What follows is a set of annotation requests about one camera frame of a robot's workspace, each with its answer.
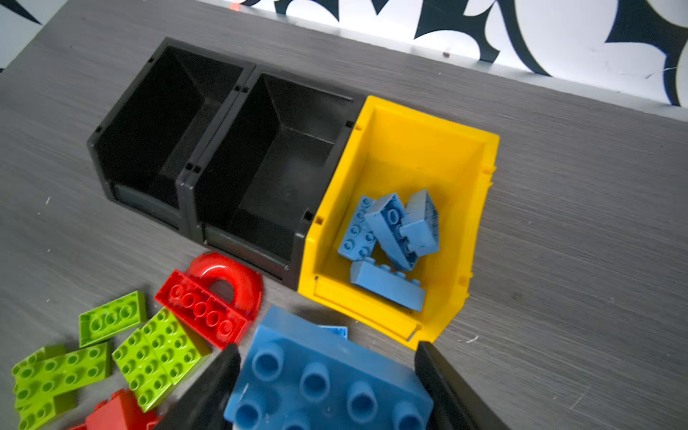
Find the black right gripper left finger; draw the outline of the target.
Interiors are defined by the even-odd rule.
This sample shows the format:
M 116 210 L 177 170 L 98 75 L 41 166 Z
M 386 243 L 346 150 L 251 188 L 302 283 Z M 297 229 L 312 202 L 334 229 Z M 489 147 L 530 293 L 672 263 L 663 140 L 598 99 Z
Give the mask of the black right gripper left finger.
M 153 429 L 232 429 L 224 410 L 240 368 L 238 346 L 230 344 Z

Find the blue lego brick front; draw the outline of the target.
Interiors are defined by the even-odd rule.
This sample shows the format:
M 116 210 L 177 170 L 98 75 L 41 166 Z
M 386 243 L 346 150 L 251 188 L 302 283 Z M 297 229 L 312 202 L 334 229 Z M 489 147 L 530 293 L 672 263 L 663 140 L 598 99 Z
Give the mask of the blue lego brick front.
M 356 261 L 351 265 L 350 281 L 360 288 L 386 298 L 397 305 L 420 312 L 425 304 L 426 290 L 420 281 L 394 272 L 386 264 L 378 265 L 373 258 Z

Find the blue lego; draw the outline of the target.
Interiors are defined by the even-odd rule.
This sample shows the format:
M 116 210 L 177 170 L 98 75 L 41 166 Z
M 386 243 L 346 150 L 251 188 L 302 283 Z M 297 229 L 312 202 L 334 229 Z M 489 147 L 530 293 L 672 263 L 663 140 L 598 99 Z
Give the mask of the blue lego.
M 391 193 L 378 199 L 365 214 L 383 252 L 398 271 L 410 272 L 419 257 L 408 249 L 408 240 L 400 233 L 401 222 L 407 215 L 399 195 Z
M 366 213 L 376 200 L 362 195 L 345 231 L 338 254 L 349 261 L 361 261 L 370 257 L 377 240 L 366 221 Z

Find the blue lego brick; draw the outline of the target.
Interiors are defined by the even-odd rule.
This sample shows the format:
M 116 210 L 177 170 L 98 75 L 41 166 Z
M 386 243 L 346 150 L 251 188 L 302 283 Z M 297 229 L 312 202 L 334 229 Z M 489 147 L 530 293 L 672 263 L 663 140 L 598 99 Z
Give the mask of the blue lego brick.
M 378 265 L 373 258 L 356 261 L 351 265 L 350 281 L 360 288 L 386 298 L 397 305 L 420 312 L 425 304 L 426 290 L 420 281 L 394 272 L 386 264 Z
M 349 328 L 346 326 L 321 325 L 321 328 L 347 340 L 349 338 Z
M 408 240 L 408 249 L 418 257 L 438 253 L 439 214 L 426 189 L 410 197 L 406 213 L 401 222 L 400 233 Z
M 273 306 L 224 417 L 236 429 L 424 429 L 433 408 L 410 367 Z

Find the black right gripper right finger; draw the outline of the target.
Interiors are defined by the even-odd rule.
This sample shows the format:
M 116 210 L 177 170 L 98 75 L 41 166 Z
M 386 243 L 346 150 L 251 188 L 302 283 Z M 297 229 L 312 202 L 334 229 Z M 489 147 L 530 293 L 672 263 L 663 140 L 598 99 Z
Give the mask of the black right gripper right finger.
M 414 367 L 435 402 L 427 429 L 510 429 L 432 343 L 419 342 Z

